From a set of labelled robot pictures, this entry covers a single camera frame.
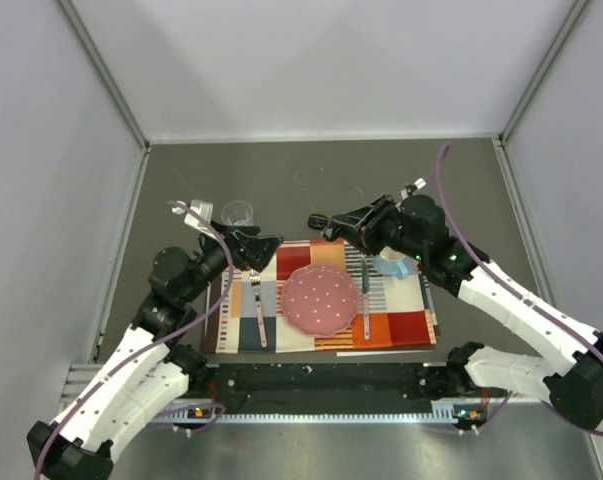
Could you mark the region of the black earbud charging case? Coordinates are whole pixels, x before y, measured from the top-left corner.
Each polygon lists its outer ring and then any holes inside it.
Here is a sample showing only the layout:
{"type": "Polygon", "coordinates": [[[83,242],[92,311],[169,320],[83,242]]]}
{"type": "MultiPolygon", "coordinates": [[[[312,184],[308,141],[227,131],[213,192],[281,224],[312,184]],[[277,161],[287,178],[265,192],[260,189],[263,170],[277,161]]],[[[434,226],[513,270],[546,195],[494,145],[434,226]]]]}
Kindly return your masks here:
{"type": "Polygon", "coordinates": [[[323,230],[329,223],[329,219],[327,216],[322,214],[310,214],[307,219],[307,225],[309,228],[313,230],[323,230]]]}

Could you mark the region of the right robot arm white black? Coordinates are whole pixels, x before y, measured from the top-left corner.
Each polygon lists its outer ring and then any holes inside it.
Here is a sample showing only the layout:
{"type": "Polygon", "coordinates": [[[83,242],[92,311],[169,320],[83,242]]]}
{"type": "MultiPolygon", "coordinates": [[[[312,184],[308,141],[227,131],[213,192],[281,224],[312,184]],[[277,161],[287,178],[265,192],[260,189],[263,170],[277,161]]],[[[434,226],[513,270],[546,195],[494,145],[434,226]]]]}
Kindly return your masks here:
{"type": "Polygon", "coordinates": [[[603,331],[558,311],[484,252],[464,246],[431,197],[412,195],[396,203],[383,195],[334,216],[322,235],[368,256],[389,248],[415,260],[430,284],[491,316],[536,351],[530,357],[477,342],[452,350],[447,380],[455,393],[494,387],[534,397],[572,425],[597,431],[603,422],[603,331]]]}

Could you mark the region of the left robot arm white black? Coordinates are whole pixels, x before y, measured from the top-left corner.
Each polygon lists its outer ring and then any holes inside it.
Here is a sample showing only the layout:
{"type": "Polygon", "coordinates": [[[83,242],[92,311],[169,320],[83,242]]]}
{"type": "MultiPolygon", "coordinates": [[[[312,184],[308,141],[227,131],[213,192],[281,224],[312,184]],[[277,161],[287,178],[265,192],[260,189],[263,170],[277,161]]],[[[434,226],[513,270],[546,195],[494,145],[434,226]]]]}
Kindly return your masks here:
{"type": "Polygon", "coordinates": [[[37,478],[106,479],[132,440],[183,394],[207,387],[206,361],[181,339],[208,318],[192,303],[224,273],[263,271],[283,242],[257,227],[216,224],[200,249],[161,250],[150,292],[110,358],[50,422],[36,422],[27,445],[37,478]]]}

